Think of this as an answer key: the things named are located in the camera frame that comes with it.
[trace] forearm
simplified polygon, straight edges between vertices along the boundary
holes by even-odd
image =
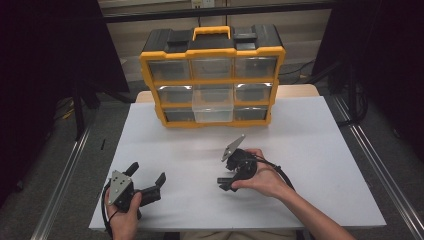
[[[309,229],[316,239],[354,239],[344,228],[311,205],[292,189],[284,189],[277,198]]]

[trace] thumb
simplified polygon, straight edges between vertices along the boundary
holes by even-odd
[[[141,192],[137,192],[133,196],[133,199],[131,200],[130,209],[128,212],[137,213],[137,210],[140,207],[140,203],[141,203]]]
[[[251,181],[249,180],[237,180],[231,184],[231,187],[234,189],[238,188],[250,188],[251,187]]]

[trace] yellow plastic organizer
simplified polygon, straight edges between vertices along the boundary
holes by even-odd
[[[285,50],[274,25],[156,29],[140,55],[166,127],[268,125]]]

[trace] wall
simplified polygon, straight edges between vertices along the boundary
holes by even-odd
[[[100,5],[106,1],[99,0]],[[215,0],[216,7],[222,6],[249,6],[281,4],[289,1],[276,0]],[[103,14],[156,12],[177,9],[190,9],[191,1],[132,5],[124,7],[103,8]],[[287,50],[285,64],[304,63],[316,57],[323,37],[330,10],[313,10],[299,12],[282,12],[266,14],[246,14],[233,16],[202,17],[202,26],[225,25],[251,26],[253,24],[272,23],[276,25],[281,40]],[[190,29],[198,26],[197,18],[155,20],[144,22],[112,23],[108,24],[118,56],[127,81],[141,79],[138,55],[141,53],[149,33],[153,29],[171,28],[174,30]]]

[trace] plastic container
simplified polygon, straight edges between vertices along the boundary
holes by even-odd
[[[189,80],[190,68],[187,60],[150,60],[153,81]]]
[[[234,120],[265,120],[268,106],[250,106],[250,107],[235,107]]]
[[[232,88],[193,90],[192,110],[198,123],[232,122],[233,109]]]
[[[156,90],[162,103],[190,103],[193,98],[192,86],[161,86]]]
[[[191,60],[194,79],[231,78],[231,58],[198,58]]]
[[[237,101],[268,101],[272,83],[234,84]]]
[[[277,57],[238,57],[236,78],[274,78]]]
[[[194,122],[194,113],[191,108],[165,108],[163,109],[168,122]]]

